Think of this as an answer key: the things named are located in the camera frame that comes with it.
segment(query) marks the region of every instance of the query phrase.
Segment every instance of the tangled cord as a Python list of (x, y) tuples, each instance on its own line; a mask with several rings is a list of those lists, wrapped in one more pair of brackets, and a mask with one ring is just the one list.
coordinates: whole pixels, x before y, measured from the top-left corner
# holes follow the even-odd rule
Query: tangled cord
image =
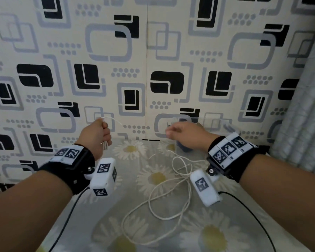
[[(192, 195), (192, 189), (191, 189), (191, 184), (190, 184), (190, 182), (189, 182), (189, 176), (192, 174), (193, 165), (192, 165), (192, 164), (186, 164), (185, 161), (184, 161), (184, 159), (186, 159), (186, 160), (188, 160), (188, 161), (190, 161), (190, 162), (192, 162), (192, 163), (206, 162), (206, 160), (196, 160), (196, 161), (190, 160), (190, 159), (188, 159), (188, 158), (186, 158), (186, 157), (184, 157), (184, 156), (178, 155), (177, 153), (175, 153), (175, 152), (172, 151), (172, 150), (166, 150), (166, 151), (162, 151), (162, 152), (172, 152), (173, 154), (176, 155), (176, 156), (173, 158), (173, 160), (172, 160), (172, 168), (173, 168), (175, 174), (176, 174), (176, 175), (179, 175), (180, 177), (178, 177), (178, 178), (173, 178), (173, 179), (167, 179), (167, 180), (165, 180), (164, 182), (161, 182), (160, 184), (158, 184), (157, 186), (155, 186), (155, 187), (153, 188), (153, 190), (151, 191), (151, 193), (150, 193), (150, 195), (149, 195), (149, 197), (148, 197), (148, 200), (146, 200), (146, 201), (140, 203), (138, 206), (136, 206), (134, 209), (132, 209), (130, 212), (128, 212), (128, 213), (124, 216), (124, 218), (122, 219), (121, 230), (122, 230), (123, 235), (124, 235), (130, 242), (132, 242), (132, 243), (134, 243), (134, 244), (137, 244), (137, 245), (150, 245), (150, 244), (152, 244), (152, 243), (155, 243), (155, 242), (157, 242), (157, 241), (159, 241), (159, 240), (161, 240), (161, 239), (167, 237), (168, 235), (170, 235), (171, 233), (173, 233), (173, 232), (177, 229), (177, 227), (178, 227), (178, 226), (180, 225), (180, 223), (181, 223), (183, 214), (185, 213), (185, 211), (188, 209), (188, 207), (189, 207), (189, 205), (190, 205), (190, 199), (191, 199), (191, 195)], [(159, 154), (159, 153), (156, 153), (156, 154), (152, 155), (150, 158), (148, 158), (148, 160), (151, 159), (153, 156)], [(176, 169), (174, 168), (174, 160), (175, 160), (175, 159), (180, 159), (180, 160), (183, 162), (184, 166), (176, 170)], [(186, 172), (186, 173), (180, 173), (180, 172), (179, 172), (179, 170), (181, 170), (181, 169), (183, 169), (183, 168), (185, 168), (185, 172)], [(154, 198), (151, 198), (153, 192), (154, 192), (159, 186), (161, 186), (161, 185), (164, 184), (165, 182), (169, 182), (169, 181), (177, 180), (177, 179), (182, 179), (182, 180), (181, 180), (180, 182), (178, 182), (171, 190), (169, 190), (169, 191), (166, 192), (166, 193), (163, 193), (162, 195), (159, 195), (159, 196), (156, 196), (156, 197), (154, 197)], [(152, 207), (151, 207), (151, 201), (153, 201), (153, 200), (155, 200), (155, 199), (158, 199), (158, 198), (160, 198), (160, 197), (162, 197), (162, 196), (165, 196), (165, 195), (171, 193), (179, 184), (181, 184), (181, 183), (184, 182), (184, 181), (186, 181), (186, 182), (187, 182), (187, 185), (188, 185), (188, 200), (187, 200), (187, 201), (185, 202), (185, 204), (183, 205), (182, 210), (181, 210), (179, 213), (177, 213), (177, 214), (175, 214), (174, 216), (171, 216), (171, 217), (161, 217), (161, 216), (157, 215), (157, 214), (153, 211), (153, 209), (152, 209)], [(176, 218), (176, 217), (178, 217), (178, 216), (180, 216), (180, 217), (179, 217), (179, 220), (177, 221), (176, 225), (174, 226), (174, 228), (172, 228), (170, 231), (168, 231), (168, 232), (165, 233), (164, 235), (161, 235), (160, 237), (158, 237), (158, 238), (156, 238), (156, 239), (154, 239), (154, 240), (152, 240), (152, 241), (145, 242), (145, 243), (140, 243), (140, 242), (134, 241), (133, 239), (131, 239), (131, 238), (127, 235), (127, 233), (125, 232), (125, 229), (124, 229), (124, 224), (125, 224), (125, 220), (128, 218), (128, 216), (129, 216), (131, 213), (133, 213), (135, 210), (137, 210), (138, 208), (140, 208), (142, 205), (144, 205), (144, 204), (146, 204), (146, 203), (148, 203), (149, 210), (151, 211), (151, 213), (152, 213), (156, 218), (158, 218), (158, 219), (160, 219), (160, 220), (171, 220), (171, 219), (174, 219), (174, 218)]]

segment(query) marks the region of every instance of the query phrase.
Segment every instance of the qr-like code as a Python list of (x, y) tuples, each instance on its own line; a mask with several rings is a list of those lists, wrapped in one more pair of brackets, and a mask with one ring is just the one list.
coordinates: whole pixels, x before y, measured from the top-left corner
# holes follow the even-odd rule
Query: qr-like code
[(244, 141), (240, 136), (234, 138), (233, 140), (231, 140), (231, 142), (233, 142), (238, 148), (241, 148), (247, 144), (247, 142)]
[(96, 194), (96, 196), (106, 196), (107, 192), (105, 188), (98, 188), (93, 190)]
[(68, 148), (61, 148), (54, 156), (63, 156), (67, 150)]
[(225, 159), (227, 159), (227, 156), (221, 152), (220, 150), (218, 150), (216, 152), (216, 154), (213, 155), (213, 158), (219, 163), (221, 164)]
[(111, 164), (100, 164), (97, 173), (109, 172)]
[(114, 180), (114, 182), (115, 182), (115, 181), (116, 181), (116, 177), (117, 177), (116, 168), (113, 169), (112, 177), (113, 177), (113, 180)]
[(76, 149), (69, 149), (69, 151), (65, 154), (65, 157), (75, 159), (76, 156), (79, 154), (80, 150)]
[(209, 187), (204, 178), (195, 181), (195, 184), (200, 192)]
[(231, 142), (228, 142), (227, 144), (222, 146), (221, 149), (224, 150), (224, 152), (228, 156), (231, 155), (233, 152), (235, 152), (237, 150), (237, 148)]

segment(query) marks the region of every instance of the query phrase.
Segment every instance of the forearm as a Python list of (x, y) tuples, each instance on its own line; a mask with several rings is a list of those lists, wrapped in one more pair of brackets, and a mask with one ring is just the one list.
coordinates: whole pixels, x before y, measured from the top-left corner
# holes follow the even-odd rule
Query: forearm
[(283, 228), (315, 251), (315, 175), (256, 155), (240, 185)]
[(0, 194), (0, 252), (35, 252), (71, 197), (71, 189), (46, 171)]

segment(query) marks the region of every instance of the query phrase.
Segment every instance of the floral tablecloth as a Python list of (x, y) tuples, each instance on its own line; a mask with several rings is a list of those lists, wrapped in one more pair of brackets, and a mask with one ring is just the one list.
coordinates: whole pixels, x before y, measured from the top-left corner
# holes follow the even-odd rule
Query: floral tablecloth
[[(117, 160), (118, 176), (113, 194), (94, 197), (86, 191), (78, 201), (69, 223), (54, 248), (54, 252), (272, 252), (273, 248), (263, 229), (253, 216), (234, 198), (222, 195), (223, 200), (205, 207), (193, 189), (191, 203), (177, 230), (169, 237), (149, 246), (131, 243), (121, 231), (121, 222), (126, 213), (148, 199), (152, 189), (166, 179), (175, 178), (171, 161), (175, 144), (169, 141), (124, 141), (116, 139), (104, 153), (104, 157)], [(175, 160), (175, 165), (182, 162)], [(206, 168), (207, 164), (194, 163), (194, 168)], [(156, 191), (163, 193), (179, 180), (164, 183)], [(281, 252), (309, 251), (294, 237), (284, 231), (262, 210), (240, 185), (225, 177), (214, 183), (218, 191), (227, 191), (244, 202), (262, 222), (270, 234), (276, 250)], [(152, 208), (160, 216), (178, 213), (188, 197), (186, 182), (164, 198), (152, 202)], [(38, 251), (48, 251), (57, 238), (71, 210), (74, 196), (58, 218)], [(174, 227), (178, 218), (162, 221), (155, 218), (145, 204), (126, 220), (126, 232), (138, 242), (151, 241)]]

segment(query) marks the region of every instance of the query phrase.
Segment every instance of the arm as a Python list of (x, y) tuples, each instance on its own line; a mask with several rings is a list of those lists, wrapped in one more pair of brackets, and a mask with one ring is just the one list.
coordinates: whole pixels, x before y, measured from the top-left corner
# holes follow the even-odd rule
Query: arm
[[(84, 128), (76, 143), (88, 148), (95, 160), (102, 141), (112, 144), (107, 123), (97, 119)], [(38, 171), (0, 194), (0, 252), (35, 252), (72, 197), (57, 176)]]
[[(207, 152), (218, 137), (194, 123), (177, 122), (167, 137)], [(315, 175), (269, 156), (256, 155), (240, 185), (283, 228), (315, 252)]]

